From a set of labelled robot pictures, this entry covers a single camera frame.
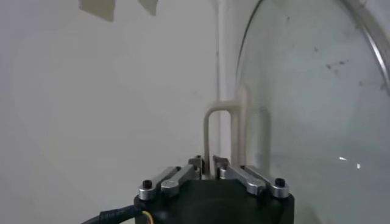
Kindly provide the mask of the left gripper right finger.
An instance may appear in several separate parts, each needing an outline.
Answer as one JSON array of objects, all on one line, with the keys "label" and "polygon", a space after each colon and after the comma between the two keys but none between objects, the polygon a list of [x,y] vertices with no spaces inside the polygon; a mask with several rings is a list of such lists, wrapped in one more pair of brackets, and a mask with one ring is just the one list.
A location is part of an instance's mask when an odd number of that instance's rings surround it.
[{"label": "left gripper right finger", "polygon": [[289,197],[289,186],[284,178],[275,178],[255,166],[234,166],[227,158],[213,156],[216,178],[220,180],[238,180],[247,193],[259,197],[268,192],[274,198]]}]

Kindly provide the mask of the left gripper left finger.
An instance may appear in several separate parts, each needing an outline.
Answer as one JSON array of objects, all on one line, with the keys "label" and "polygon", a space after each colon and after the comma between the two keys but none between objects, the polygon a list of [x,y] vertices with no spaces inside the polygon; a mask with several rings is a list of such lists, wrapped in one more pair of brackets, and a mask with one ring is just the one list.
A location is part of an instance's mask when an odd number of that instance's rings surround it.
[{"label": "left gripper left finger", "polygon": [[142,182],[138,197],[142,201],[155,200],[160,194],[175,197],[186,181],[202,179],[203,168],[204,160],[200,155],[189,159],[183,167],[167,167],[155,177]]}]

